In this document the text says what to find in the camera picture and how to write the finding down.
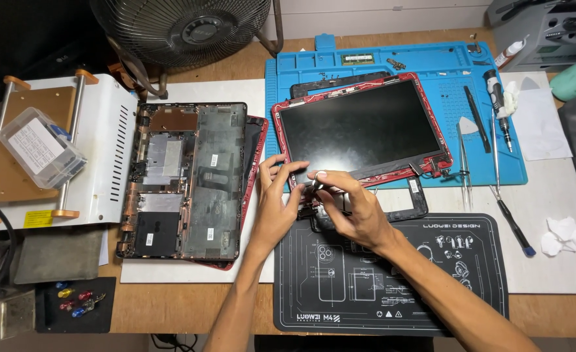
glue bottle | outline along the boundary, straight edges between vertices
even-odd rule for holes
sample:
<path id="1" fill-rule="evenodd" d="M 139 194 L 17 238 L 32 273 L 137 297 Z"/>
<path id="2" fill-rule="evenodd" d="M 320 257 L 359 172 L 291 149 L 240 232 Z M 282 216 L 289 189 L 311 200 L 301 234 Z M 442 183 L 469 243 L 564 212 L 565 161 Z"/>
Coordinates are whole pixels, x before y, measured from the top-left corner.
<path id="1" fill-rule="evenodd" d="M 516 54 L 518 54 L 518 52 L 524 48 L 525 44 L 527 44 L 527 37 L 528 36 L 529 35 L 524 37 L 523 40 L 521 40 L 521 41 L 514 42 L 514 44 L 511 44 L 510 46 L 508 46 L 507 49 L 503 50 L 503 52 L 499 56 L 497 56 L 495 59 L 496 67 L 502 68 L 510 60 L 512 60 L 514 58 L 514 56 L 516 56 Z"/>

hand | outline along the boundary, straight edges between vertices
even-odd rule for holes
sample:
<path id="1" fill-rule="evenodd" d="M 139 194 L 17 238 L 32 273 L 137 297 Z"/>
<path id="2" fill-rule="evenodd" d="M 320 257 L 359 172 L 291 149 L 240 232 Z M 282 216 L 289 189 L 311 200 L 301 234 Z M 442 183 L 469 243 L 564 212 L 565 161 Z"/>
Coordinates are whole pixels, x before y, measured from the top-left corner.
<path id="1" fill-rule="evenodd" d="M 264 259 L 297 219 L 299 202 L 305 189 L 304 184 L 297 185 L 290 193 L 288 204 L 284 205 L 282 195 L 290 172 L 303 169 L 310 164 L 310 162 L 291 162 L 281 167 L 274 166 L 285 158 L 285 154 L 273 155 L 260 164 L 260 203 L 246 252 L 258 251 L 257 253 Z"/>
<path id="2" fill-rule="evenodd" d="M 307 176 L 314 180 L 315 174 L 316 171 L 313 171 Z M 352 215 L 348 217 L 335 206 L 333 197 L 328 191 L 319 190 L 316 193 L 339 234 L 381 256 L 386 248 L 394 246 L 397 236 L 402 236 L 401 231 L 388 223 L 377 197 L 363 188 L 348 172 L 326 170 L 319 172 L 317 179 L 325 185 L 348 193 L 352 209 Z"/>

wooden desk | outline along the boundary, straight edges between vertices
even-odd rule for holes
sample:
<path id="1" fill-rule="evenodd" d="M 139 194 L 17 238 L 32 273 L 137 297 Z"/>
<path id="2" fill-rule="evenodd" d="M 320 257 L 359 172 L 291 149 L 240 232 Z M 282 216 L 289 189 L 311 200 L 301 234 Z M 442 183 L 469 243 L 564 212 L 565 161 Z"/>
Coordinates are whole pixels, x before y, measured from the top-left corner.
<path id="1" fill-rule="evenodd" d="M 473 33 L 496 54 L 488 28 L 336 37 L 336 46 L 340 49 L 470 41 Z M 285 52 L 301 48 L 314 50 L 314 39 L 293 39 L 284 45 Z M 264 78 L 264 64 L 269 58 L 259 43 L 251 43 L 219 63 L 174 73 L 169 83 Z M 110 230 L 111 264 L 99 268 L 100 276 L 120 279 L 122 260 L 114 258 L 112 252 L 117 238 L 117 230 Z M 110 332 L 207 333 L 230 287 L 231 284 L 120 284 L 117 281 Z M 576 295 L 510 294 L 510 319 L 530 336 L 576 337 Z M 273 324 L 271 284 L 260 285 L 252 333 L 282 333 Z"/>

screwdriver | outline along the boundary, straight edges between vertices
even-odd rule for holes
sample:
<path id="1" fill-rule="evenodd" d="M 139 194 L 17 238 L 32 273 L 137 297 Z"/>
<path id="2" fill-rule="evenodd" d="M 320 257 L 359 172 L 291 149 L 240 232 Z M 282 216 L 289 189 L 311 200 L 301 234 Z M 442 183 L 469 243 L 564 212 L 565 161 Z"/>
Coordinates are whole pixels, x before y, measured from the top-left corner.
<path id="1" fill-rule="evenodd" d="M 503 99 L 502 85 L 496 78 L 496 70 L 489 69 L 484 73 L 484 79 L 487 83 L 487 92 L 490 94 L 492 106 L 496 111 L 496 118 L 499 120 L 499 127 L 503 131 L 503 138 L 505 144 L 508 145 L 510 153 L 512 152 L 512 137 L 510 136 L 510 120 L 508 113 L 505 110 L 505 101 Z"/>
<path id="2" fill-rule="evenodd" d="M 495 161 L 496 187 L 490 186 L 490 190 L 495 195 L 496 203 L 499 205 L 499 208 L 501 209 L 501 213 L 503 213 L 505 220 L 507 220 L 508 223 L 510 224 L 510 228 L 514 233 L 514 236 L 516 236 L 518 243 L 523 248 L 523 252 L 525 253 L 526 256 L 533 257 L 534 255 L 536 255 L 535 250 L 533 249 L 531 244 L 529 244 L 527 238 L 523 234 L 523 230 L 521 230 L 518 227 L 518 224 L 516 223 L 516 221 L 514 221 L 512 213 L 505 205 L 505 202 L 503 202 L 503 199 L 501 199 L 501 180 L 499 178 L 499 153 L 496 148 L 496 124 L 495 124 L 494 111 L 492 111 L 492 143 L 493 143 L 492 151 L 494 152 L 493 155 Z"/>

fan grille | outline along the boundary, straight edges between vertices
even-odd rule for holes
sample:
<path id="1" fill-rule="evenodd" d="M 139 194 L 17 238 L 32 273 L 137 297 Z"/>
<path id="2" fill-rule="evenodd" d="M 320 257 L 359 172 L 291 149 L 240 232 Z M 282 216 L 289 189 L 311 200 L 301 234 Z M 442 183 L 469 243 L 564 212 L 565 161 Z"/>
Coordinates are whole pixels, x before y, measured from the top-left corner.
<path id="1" fill-rule="evenodd" d="M 91 0 L 100 25 L 133 56 L 166 67 L 201 66 L 247 45 L 270 0 Z"/>

